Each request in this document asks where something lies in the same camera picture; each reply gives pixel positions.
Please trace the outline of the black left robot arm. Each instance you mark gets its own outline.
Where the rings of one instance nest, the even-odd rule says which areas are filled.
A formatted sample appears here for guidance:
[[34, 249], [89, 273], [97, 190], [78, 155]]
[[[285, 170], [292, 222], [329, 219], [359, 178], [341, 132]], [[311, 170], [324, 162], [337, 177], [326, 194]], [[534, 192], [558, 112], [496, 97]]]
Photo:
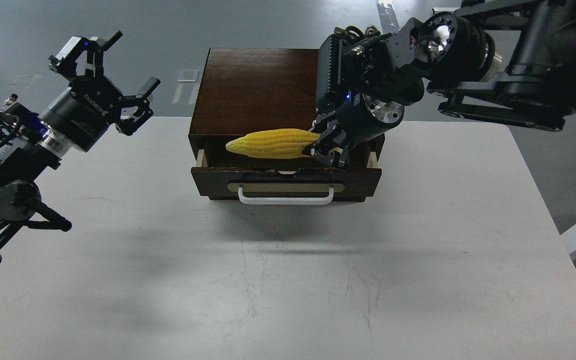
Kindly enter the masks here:
[[23, 106], [16, 94], [0, 109], [0, 251], [23, 227], [73, 227], [42, 200], [35, 180], [43, 171], [57, 169], [71, 149], [89, 151], [110, 126], [131, 136], [153, 116], [150, 96], [158, 78], [124, 95], [105, 75], [105, 52], [121, 36], [117, 30], [107, 39], [71, 37], [49, 57], [50, 70], [68, 81], [65, 91], [39, 113]]

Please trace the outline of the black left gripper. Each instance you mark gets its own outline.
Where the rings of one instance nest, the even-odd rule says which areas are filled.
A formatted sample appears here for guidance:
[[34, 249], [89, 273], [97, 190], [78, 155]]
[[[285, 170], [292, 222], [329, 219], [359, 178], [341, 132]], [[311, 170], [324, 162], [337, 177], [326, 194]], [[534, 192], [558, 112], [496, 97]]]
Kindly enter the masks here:
[[[40, 114], [39, 118], [66, 137], [82, 152], [88, 152], [114, 122], [119, 133], [132, 136], [151, 116], [149, 97], [161, 84], [157, 77], [149, 78], [135, 95], [122, 96], [105, 76], [103, 59], [123, 33], [115, 30], [108, 39], [73, 36], [57, 55], [50, 55], [49, 69], [68, 81], [68, 88]], [[77, 75], [77, 61], [86, 54], [83, 75]], [[82, 82], [84, 80], [108, 82]], [[135, 109], [132, 115], [119, 120], [121, 109]]]

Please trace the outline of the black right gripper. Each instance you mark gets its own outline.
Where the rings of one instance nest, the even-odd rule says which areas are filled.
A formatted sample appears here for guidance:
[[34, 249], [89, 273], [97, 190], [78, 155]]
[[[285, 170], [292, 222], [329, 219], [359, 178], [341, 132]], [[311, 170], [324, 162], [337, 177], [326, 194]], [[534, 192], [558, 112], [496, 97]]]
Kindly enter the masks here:
[[404, 113], [405, 106], [396, 101], [384, 102], [363, 93], [349, 93], [341, 106], [315, 117], [309, 132], [317, 138], [303, 148], [302, 155], [315, 157], [330, 169], [348, 171], [350, 150], [394, 129]]

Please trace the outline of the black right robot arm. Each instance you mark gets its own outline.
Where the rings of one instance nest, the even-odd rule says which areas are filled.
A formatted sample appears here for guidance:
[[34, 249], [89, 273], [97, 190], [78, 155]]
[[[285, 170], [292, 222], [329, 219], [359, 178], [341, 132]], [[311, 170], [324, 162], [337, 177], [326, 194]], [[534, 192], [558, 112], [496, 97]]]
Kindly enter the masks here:
[[559, 132], [576, 113], [576, 0], [464, 0], [395, 33], [336, 28], [318, 50], [318, 138], [302, 153], [348, 170], [425, 93], [446, 116]]

